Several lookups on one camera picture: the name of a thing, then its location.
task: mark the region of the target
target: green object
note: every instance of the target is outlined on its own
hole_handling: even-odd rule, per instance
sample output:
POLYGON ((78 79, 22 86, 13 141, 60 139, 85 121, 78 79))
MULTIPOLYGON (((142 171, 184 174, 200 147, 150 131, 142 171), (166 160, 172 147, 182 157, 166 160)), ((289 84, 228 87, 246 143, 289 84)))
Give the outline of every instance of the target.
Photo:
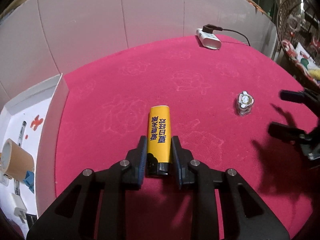
POLYGON ((308 69, 308 64, 309 61, 307 59, 305 59, 304 57, 300 60, 301 64, 304 65, 306 67, 306 69, 308 69))

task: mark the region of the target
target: table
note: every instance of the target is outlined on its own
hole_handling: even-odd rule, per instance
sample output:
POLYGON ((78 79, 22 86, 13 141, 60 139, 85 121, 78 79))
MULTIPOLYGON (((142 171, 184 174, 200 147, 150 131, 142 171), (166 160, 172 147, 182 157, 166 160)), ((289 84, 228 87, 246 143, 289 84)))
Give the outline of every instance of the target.
MULTIPOLYGON (((301 90, 279 65, 233 38, 218 38, 217 51, 203 48, 195 36, 182 37, 121 51, 67 74, 57 195, 82 170, 100 171, 123 159, 147 134, 150 107, 168 105, 172 135, 182 146, 210 168, 236 169, 293 237, 312 212, 314 185, 293 146, 271 138, 267 127, 295 122, 310 131, 317 119, 306 106, 279 99, 281 89, 301 90), (255 103, 241 117, 234 103, 243 90, 255 103)), ((140 191, 126 194, 127 239, 190 239, 191 200, 170 177, 145 178, 140 191)))

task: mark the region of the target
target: blue object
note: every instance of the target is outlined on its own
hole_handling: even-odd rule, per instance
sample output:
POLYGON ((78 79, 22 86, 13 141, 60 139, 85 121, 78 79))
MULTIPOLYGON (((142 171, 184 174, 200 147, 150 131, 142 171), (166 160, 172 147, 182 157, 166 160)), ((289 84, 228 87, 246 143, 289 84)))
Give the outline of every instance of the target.
POLYGON ((23 180, 23 182, 27 185, 27 187, 30 189, 30 191, 34 194, 35 188, 35 174, 32 171, 27 171, 26 178, 23 180))

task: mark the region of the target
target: pink surface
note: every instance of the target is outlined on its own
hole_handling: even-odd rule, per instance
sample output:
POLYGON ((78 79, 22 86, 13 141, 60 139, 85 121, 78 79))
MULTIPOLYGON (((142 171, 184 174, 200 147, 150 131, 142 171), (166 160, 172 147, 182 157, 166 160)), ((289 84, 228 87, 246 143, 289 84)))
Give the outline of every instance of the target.
MULTIPOLYGON (((150 107, 168 105, 172 135, 182 146, 211 168, 235 168, 294 236, 312 212, 312 185, 299 154, 271 138, 267 126, 292 117, 310 131, 316 117, 279 99, 281 89, 301 89, 280 66, 233 38, 219 38, 218 51, 199 46, 195 36, 183 37, 128 49, 66 75, 70 93, 57 145, 57 194, 83 169, 100 171, 123 159, 147 134, 150 107), (234 101, 243 90, 255 103, 240 117, 234 101)), ((179 192, 173 179, 145 178, 142 190, 128 192, 126 201, 127 239, 163 240, 164 233, 167 240, 190 239, 191 195, 179 192)))

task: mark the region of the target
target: wicker basket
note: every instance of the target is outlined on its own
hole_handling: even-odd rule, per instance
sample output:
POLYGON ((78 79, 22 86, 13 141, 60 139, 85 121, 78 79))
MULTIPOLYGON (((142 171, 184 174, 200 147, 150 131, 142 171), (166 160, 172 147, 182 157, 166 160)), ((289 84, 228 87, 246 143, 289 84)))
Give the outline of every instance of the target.
MULTIPOLYGON (((292 30, 288 26, 288 18, 290 14, 298 10, 301 6, 301 0, 285 0, 279 8, 277 15, 277 34, 278 39, 281 43, 282 49, 288 61, 290 62, 285 70, 292 76, 295 76, 296 80, 303 86, 314 91, 320 92, 320 88, 312 81, 310 81, 302 71, 295 66, 295 64, 289 59, 289 56, 285 52, 285 48, 282 45, 283 40, 289 40, 294 47, 297 46, 298 42, 304 47, 304 49, 310 54, 317 65, 320 65, 320 55, 315 49, 310 46, 312 36, 319 39, 319 21, 316 18, 316 14, 311 5, 303 0, 303 8, 305 10, 306 23, 301 28, 301 31, 295 32, 292 35, 292 30)), ((291 26, 294 26, 296 22, 289 20, 291 26)))

